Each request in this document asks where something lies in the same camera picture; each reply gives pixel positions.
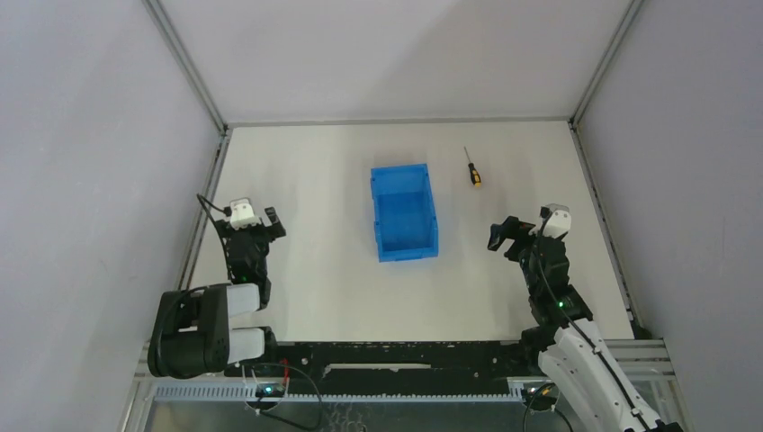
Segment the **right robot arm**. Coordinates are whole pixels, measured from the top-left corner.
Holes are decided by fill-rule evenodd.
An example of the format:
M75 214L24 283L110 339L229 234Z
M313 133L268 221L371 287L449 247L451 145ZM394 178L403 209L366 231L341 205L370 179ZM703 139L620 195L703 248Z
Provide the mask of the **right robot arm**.
M511 243L504 256L522 271L537 323L521 334L526 361L550 378L591 431L681 430L636 390L571 283L564 241L570 229L570 212L550 205L537 224L509 216L489 228L488 250Z

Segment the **left control board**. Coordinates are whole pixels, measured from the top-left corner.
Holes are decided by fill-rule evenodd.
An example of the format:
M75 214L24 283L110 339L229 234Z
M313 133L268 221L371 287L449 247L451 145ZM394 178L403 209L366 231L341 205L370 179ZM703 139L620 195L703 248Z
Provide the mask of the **left control board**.
M286 388L281 384L265 383L259 384L255 390L256 399L282 398L286 393Z

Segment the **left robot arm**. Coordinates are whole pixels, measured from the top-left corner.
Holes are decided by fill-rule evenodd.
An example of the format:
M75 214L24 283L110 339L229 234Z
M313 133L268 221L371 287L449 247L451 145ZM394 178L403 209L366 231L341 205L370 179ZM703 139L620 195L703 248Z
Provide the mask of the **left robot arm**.
M274 349L269 327L237 328L232 322L270 302L267 257L271 244L286 231L275 208L266 208L265 216L267 223L247 200L233 202L229 217L214 223L227 281L162 294L147 354L153 376L191 379L219 373Z

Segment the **black yellow screwdriver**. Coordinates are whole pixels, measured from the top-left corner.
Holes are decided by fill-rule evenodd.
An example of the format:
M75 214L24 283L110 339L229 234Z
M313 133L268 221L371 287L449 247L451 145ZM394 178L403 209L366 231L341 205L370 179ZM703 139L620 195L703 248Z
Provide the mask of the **black yellow screwdriver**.
M469 176L470 176L471 184L474 187L481 187L480 173L479 173L478 169L476 168L475 164L472 162L468 149L466 147L464 147L463 150L464 150L465 156L467 158L467 162L468 162L467 167L468 167L468 170L469 170Z

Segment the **right control board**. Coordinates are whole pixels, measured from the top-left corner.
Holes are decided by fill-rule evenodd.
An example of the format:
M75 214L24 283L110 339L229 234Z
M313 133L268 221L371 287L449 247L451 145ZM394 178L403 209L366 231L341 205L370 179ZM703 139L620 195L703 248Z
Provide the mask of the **right control board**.
M540 386L526 387L522 390L522 403L531 411L549 411L557 403L558 391L554 385L541 388Z

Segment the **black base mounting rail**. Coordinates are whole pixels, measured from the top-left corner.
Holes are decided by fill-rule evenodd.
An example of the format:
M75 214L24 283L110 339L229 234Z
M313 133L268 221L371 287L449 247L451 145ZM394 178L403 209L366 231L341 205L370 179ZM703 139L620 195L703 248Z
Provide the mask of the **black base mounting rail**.
M242 373L288 379L297 394L481 396L505 394L508 379L539 370L514 341L280 342L223 372Z

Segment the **right aluminium frame rail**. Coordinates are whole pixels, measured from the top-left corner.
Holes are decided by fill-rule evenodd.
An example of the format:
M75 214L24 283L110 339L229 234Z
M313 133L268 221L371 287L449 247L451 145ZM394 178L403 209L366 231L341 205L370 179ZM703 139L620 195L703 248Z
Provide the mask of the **right aluminium frame rail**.
M621 297L623 298L623 301L624 301L626 315L628 317L628 320L629 320L629 323L635 338L639 339L641 337L639 332L640 323L638 320L636 309L634 308L632 296L629 292L628 284L625 280L625 274L624 274L624 269L622 266L622 261L616 250L616 245L612 237L612 231L606 217L603 202L601 200L601 194L599 193L596 180L593 176L591 166L588 162L588 157L586 155L583 142L579 135L578 129L573 124L572 121L568 121L567 125L570 130L570 135L578 155L579 163L583 171L583 176L585 177L586 183L588 185L589 194L593 202L594 211L597 216L600 230L602 231L602 235L606 245L606 250L610 257L610 261L615 272L615 279L617 281L619 291L621 293Z

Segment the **blue plastic bin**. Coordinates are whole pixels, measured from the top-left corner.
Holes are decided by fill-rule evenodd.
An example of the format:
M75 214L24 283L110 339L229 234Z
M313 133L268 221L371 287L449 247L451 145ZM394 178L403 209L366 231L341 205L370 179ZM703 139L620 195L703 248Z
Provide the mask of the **blue plastic bin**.
M439 228L428 166L375 167L370 186L379 261L437 257Z

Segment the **aluminium frame rail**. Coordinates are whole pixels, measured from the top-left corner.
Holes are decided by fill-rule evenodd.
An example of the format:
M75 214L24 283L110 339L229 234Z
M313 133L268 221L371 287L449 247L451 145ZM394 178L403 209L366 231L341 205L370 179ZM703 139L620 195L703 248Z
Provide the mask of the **aluminium frame rail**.
M201 194L212 199L216 193L221 171L224 166L225 158L229 149L229 142L232 135L231 129L226 129L220 135L220 141L216 145L211 166L203 183ZM204 231L207 224L204 210L199 206L196 199L193 199L195 210L192 231L187 243L186 250L184 252L184 260L180 267L180 272L175 286L177 291L184 291L191 285L193 279L193 270L196 265L200 248L204 238Z
M601 200L601 194L599 193L596 180L593 176L591 166L588 162L588 157L586 155L583 142L579 135L578 129L573 124L572 121L568 121L567 125L570 130L570 135L578 155L579 163L583 171L583 176L585 177L586 183L588 185L589 194L593 202L594 211L597 216L600 230L602 231L602 235L606 245L606 250L610 257L610 261L615 272L615 279L617 281L619 291L621 293L621 297L623 298L623 301L624 301L626 315L628 317L628 320L629 320L629 323L635 338L639 339L641 337L639 332L640 323L638 320L636 309L634 308L632 296L629 292L628 284L625 280L625 274L624 274L624 269L622 266L622 261L616 250L616 245L612 237L612 231L606 217L603 202Z

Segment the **control board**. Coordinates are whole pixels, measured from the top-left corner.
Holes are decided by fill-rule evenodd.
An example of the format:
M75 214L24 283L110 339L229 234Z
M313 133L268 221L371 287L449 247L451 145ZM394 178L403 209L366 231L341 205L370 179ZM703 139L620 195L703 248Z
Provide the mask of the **control board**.
M554 385L541 388L540 386L526 387L522 390L522 403L531 411L549 411L557 403L558 391Z
M255 390L256 399L282 398L286 393L286 388L281 384L265 383L259 384Z

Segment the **left aluminium frame rail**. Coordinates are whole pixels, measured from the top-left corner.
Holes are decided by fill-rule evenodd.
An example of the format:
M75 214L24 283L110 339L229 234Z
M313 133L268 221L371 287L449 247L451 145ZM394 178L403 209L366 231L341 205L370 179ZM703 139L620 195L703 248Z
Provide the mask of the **left aluminium frame rail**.
M220 141L216 145L211 166L203 183L201 194L212 199L216 193L221 171L224 166L225 158L229 149L229 142L232 135L231 129L226 129L220 135ZM204 210L199 206L196 199L193 199L195 210L192 231L187 243L186 250L184 252L184 260L180 267L180 272L175 286L177 291L184 291L191 285L193 279L193 270L196 265L200 248L204 238L204 231L207 224Z

